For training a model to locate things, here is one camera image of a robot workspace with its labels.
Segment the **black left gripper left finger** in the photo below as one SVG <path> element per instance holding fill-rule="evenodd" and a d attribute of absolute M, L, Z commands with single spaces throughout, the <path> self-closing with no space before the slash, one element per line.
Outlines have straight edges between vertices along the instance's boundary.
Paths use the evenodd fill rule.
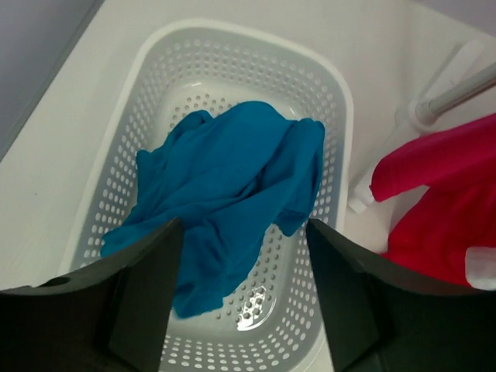
<path fill-rule="evenodd" d="M 184 229 L 138 243 L 38 287 L 1 293 L 3 371 L 157 371 Z"/>

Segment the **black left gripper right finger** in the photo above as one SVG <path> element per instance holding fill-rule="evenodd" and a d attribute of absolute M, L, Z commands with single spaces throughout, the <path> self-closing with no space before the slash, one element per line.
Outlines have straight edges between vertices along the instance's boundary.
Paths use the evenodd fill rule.
<path fill-rule="evenodd" d="M 337 371 L 493 371 L 495 294 L 439 281 L 318 219 L 306 237 Z"/>

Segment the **white t shirt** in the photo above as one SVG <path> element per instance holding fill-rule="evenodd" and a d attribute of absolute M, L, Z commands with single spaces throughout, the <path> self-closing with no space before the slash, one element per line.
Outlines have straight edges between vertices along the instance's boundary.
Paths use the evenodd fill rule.
<path fill-rule="evenodd" d="M 470 247 L 465 256 L 465 273 L 472 288 L 494 291 L 496 288 L 496 254 L 494 247 Z"/>

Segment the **red t shirt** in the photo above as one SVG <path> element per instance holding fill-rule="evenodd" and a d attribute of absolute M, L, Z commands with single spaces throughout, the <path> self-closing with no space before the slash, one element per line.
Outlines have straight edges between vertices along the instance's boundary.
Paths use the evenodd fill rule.
<path fill-rule="evenodd" d="M 414 139 L 375 167 L 370 190 L 383 202 L 425 186 L 391 230 L 384 257 L 436 279 L 471 287 L 470 247 L 495 248 L 495 116 Z"/>

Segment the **blue t shirt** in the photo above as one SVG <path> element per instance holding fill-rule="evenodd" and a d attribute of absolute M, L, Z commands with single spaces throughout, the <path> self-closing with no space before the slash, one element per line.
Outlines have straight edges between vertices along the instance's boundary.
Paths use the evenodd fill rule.
<path fill-rule="evenodd" d="M 188 319 L 221 308 L 255 265 L 267 229 L 292 236 L 310 216 L 325 134 L 321 122 L 286 119 L 264 102 L 190 113 L 162 146 L 137 153 L 136 205 L 104 235 L 101 256 L 180 219 L 175 313 Z"/>

